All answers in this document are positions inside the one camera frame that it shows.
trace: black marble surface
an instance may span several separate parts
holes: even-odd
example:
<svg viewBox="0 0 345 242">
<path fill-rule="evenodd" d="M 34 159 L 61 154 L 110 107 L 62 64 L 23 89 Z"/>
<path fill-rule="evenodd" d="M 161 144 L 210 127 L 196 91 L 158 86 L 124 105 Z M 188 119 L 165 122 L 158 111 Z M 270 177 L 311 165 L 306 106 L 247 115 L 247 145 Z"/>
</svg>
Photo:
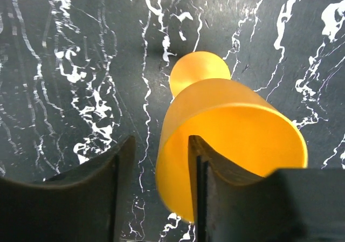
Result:
<svg viewBox="0 0 345 242">
<path fill-rule="evenodd" d="M 344 13 L 345 0 L 0 0 L 0 173 L 43 180 L 134 134 L 123 238 L 193 241 L 155 189 L 172 65 L 218 54 L 300 128 L 309 167 L 345 168 Z"/>
</svg>

